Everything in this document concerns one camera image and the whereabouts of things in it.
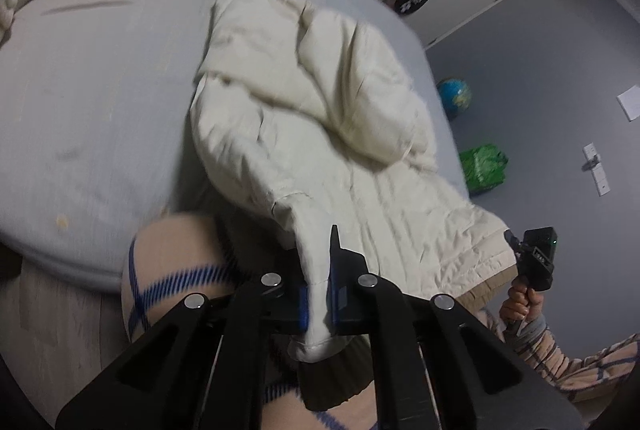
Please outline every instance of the finger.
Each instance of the finger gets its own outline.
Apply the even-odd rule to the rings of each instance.
[[[545,300],[545,296],[531,288],[527,290],[527,297],[532,305],[539,305]]]
[[[522,304],[522,305],[527,305],[529,304],[529,298],[527,297],[527,295],[525,295],[524,293],[521,293],[519,291],[517,291],[516,289],[514,289],[513,287],[511,287],[508,291],[507,294],[509,295],[509,298],[511,298],[511,300],[515,300],[516,302]]]
[[[524,320],[525,318],[524,315],[521,315],[520,313],[517,313],[516,311],[512,309],[508,309],[506,307],[502,307],[500,309],[499,315],[500,315],[500,318],[505,322],[517,322],[520,320]]]
[[[513,282],[511,282],[511,285],[516,291],[519,291],[521,293],[527,292],[527,285],[525,284],[522,277],[517,276],[516,278],[514,278]]]
[[[523,316],[527,316],[529,314],[529,308],[516,302],[515,300],[512,299],[508,299],[505,300],[502,304],[502,307],[505,307],[507,309],[511,309],[512,311],[516,311],[517,313],[523,315]]]

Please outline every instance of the gray bed sheet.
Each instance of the gray bed sheet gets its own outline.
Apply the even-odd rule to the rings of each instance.
[[[33,0],[0,48],[0,240],[117,291],[136,231],[211,193],[186,118],[215,0]],[[312,0],[378,26],[431,111],[440,174],[466,187],[416,38],[375,0]]]

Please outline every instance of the wooden floor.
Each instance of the wooden floor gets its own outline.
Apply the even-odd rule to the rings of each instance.
[[[0,260],[7,251],[0,248]],[[119,296],[69,285],[27,261],[18,277],[0,279],[0,353],[50,424],[127,343]]]

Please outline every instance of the human hand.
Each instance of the human hand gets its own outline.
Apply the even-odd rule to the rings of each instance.
[[[516,277],[511,282],[508,295],[509,298],[500,308],[500,318],[506,324],[520,320],[532,322],[542,314],[545,296],[530,287],[527,288],[521,277]]]

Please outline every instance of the person's arm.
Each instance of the person's arm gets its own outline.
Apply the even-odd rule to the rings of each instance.
[[[500,309],[500,318],[507,325],[523,319],[527,324],[520,336],[508,329],[504,331],[505,343],[571,401],[612,392],[631,373],[640,356],[639,335],[583,360],[571,359],[562,352],[546,324],[543,301],[542,294],[527,290],[519,279],[513,281],[509,299]]]

